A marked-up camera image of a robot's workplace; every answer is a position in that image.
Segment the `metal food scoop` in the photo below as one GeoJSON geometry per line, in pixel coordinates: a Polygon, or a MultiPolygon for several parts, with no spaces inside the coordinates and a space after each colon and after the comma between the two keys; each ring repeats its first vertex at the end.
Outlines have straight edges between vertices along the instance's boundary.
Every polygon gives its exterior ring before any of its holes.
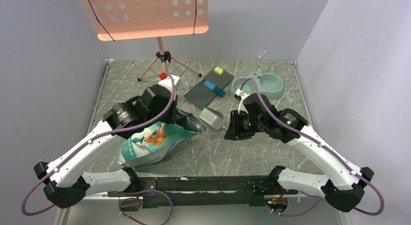
{"type": "Polygon", "coordinates": [[[217,110],[205,107],[199,114],[199,118],[211,132],[228,130],[224,115],[217,110]]]}

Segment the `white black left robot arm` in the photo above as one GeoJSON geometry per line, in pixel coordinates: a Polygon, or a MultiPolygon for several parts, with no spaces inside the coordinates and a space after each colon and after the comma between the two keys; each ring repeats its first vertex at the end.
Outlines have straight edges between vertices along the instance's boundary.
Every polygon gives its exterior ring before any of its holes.
{"type": "Polygon", "coordinates": [[[105,173],[87,170],[116,143],[156,122],[174,123],[177,99],[174,86],[171,90],[158,84],[147,87],[141,96],[115,104],[85,138],[61,157],[36,164],[34,170],[45,184],[43,191],[48,201],[65,209],[96,193],[118,191],[135,195],[142,187],[132,168],[105,173]]]}

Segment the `green pet food bag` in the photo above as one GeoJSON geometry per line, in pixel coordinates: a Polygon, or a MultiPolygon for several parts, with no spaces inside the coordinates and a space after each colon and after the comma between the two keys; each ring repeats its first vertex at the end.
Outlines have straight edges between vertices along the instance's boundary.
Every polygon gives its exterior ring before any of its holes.
{"type": "Polygon", "coordinates": [[[126,139],[122,143],[117,163],[123,167],[134,168],[159,162],[178,145],[205,133],[206,130],[201,119],[177,109],[175,123],[156,122],[126,139]]]}

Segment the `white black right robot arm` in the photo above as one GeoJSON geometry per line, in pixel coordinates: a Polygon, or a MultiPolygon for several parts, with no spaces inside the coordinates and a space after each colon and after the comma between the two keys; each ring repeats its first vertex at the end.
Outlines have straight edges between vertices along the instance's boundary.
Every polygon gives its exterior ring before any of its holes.
{"type": "Polygon", "coordinates": [[[369,167],[360,168],[344,159],[326,145],[298,112],[293,109],[278,111],[265,95],[253,93],[242,104],[244,110],[230,112],[226,140],[246,140],[256,133],[265,133],[304,154],[323,172],[321,175],[307,174],[277,165],[267,177],[272,193],[298,190],[324,198],[342,212],[356,208],[364,195],[366,182],[374,176],[369,167]]]}

